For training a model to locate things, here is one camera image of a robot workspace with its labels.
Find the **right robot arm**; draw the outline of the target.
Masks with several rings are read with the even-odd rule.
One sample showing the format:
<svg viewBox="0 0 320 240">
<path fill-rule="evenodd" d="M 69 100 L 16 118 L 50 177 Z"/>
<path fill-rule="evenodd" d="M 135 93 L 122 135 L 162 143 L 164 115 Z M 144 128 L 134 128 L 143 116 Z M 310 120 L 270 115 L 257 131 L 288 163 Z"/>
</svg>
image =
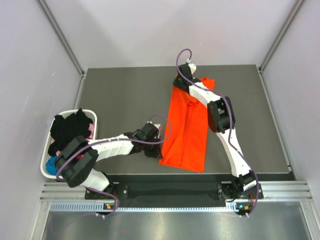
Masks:
<svg viewBox="0 0 320 240">
<path fill-rule="evenodd" d="M 194 97 L 206 107 L 208 126 L 221 141 L 231 167 L 233 192 L 245 198 L 252 189 L 259 195 L 258 176 L 246 160 L 236 134 L 235 115 L 230 98 L 214 89 L 207 88 L 202 81 L 193 77 L 197 66 L 193 63 L 178 65 L 173 85 Z"/>
</svg>

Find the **orange t-shirt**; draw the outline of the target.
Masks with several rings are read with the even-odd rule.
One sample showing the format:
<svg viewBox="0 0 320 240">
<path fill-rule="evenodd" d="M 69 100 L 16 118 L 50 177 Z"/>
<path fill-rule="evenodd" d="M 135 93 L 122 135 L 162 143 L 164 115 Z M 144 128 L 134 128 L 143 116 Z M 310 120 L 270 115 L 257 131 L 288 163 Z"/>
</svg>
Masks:
<svg viewBox="0 0 320 240">
<path fill-rule="evenodd" d="M 177 87 L 172 88 L 160 165 L 202 173 L 208 139 L 207 108 Z"/>
</svg>

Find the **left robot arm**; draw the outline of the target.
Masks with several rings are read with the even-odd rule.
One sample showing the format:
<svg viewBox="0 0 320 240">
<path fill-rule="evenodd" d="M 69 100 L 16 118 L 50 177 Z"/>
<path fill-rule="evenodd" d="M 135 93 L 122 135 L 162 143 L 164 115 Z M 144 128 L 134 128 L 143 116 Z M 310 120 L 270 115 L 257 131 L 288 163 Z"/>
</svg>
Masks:
<svg viewBox="0 0 320 240">
<path fill-rule="evenodd" d="M 94 170 L 96 162 L 141 152 L 148 158 L 160 158 L 160 130 L 160 124 L 148 121 L 141 129 L 117 137 L 87 140 L 77 136 L 55 159 L 57 174 L 70 188 L 83 186 L 95 190 L 102 198 L 109 198 L 116 188 L 105 173 Z"/>
</svg>

